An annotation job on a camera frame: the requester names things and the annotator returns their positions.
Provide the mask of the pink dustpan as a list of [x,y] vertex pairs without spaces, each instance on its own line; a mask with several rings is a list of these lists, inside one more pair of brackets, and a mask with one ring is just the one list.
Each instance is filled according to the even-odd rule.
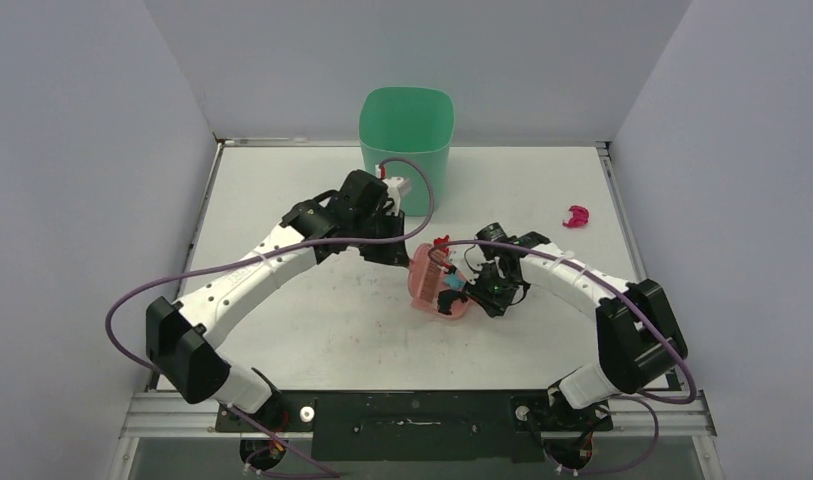
[[412,255],[407,280],[411,307],[444,319],[461,319],[473,305],[464,292],[466,278],[448,250],[433,247],[422,243]]

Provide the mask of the pink hand brush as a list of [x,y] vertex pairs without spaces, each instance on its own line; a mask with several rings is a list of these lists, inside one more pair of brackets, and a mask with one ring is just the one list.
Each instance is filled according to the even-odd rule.
[[414,286],[411,290],[413,305],[432,310],[436,307],[441,277],[444,274],[446,255],[442,250],[429,252],[430,248],[415,254],[410,279]]

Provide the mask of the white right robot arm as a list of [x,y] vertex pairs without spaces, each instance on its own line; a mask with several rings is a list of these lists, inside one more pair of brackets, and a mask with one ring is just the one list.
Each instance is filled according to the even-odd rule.
[[664,289],[607,275],[561,250],[546,236],[508,236],[498,223],[476,235],[485,258],[465,294],[488,316],[504,315],[532,287],[543,289],[591,320],[595,361],[554,384],[550,421],[575,427],[587,407],[620,393],[635,394],[671,368],[684,367],[688,348]]

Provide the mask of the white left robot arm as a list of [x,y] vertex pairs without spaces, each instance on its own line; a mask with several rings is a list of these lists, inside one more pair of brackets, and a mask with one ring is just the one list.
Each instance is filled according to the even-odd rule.
[[354,170],[340,189],[297,203],[244,256],[245,266],[174,302],[160,297],[148,306],[149,360],[188,403],[230,404],[255,430],[272,428],[281,407],[275,388],[222,357],[218,347],[268,296],[349,247],[369,262],[408,266],[400,203],[410,189],[404,177]]

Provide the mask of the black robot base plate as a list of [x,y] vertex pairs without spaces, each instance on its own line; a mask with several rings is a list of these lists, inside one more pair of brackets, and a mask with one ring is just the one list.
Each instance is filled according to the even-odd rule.
[[544,389],[284,390],[254,415],[313,460],[340,462],[539,462],[557,439],[561,452],[610,431],[608,405],[573,410]]

